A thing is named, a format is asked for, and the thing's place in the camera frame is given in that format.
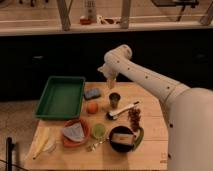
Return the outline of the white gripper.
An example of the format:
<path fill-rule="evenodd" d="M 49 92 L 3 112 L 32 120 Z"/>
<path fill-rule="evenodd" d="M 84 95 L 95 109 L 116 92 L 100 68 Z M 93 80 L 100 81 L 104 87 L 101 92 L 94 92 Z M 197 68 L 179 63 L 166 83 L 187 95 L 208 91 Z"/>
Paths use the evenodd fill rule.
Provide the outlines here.
<path fill-rule="evenodd" d="M 101 72 L 105 78 L 107 78 L 107 86 L 109 89 L 115 87 L 116 84 L 116 77 L 118 73 L 110 68 L 107 64 L 103 64 L 101 67 L 98 68 L 98 71 Z"/>

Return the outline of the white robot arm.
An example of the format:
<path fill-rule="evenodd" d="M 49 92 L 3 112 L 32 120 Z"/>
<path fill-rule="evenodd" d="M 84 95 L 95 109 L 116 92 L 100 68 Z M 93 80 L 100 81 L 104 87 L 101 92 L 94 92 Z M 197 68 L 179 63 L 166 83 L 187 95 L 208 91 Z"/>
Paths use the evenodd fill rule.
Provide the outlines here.
<path fill-rule="evenodd" d="M 168 171 L 213 171 L 213 91 L 190 88 L 131 62 L 131 57 L 131 48 L 120 45 L 104 55 L 98 71 L 109 87 L 123 74 L 168 109 Z"/>

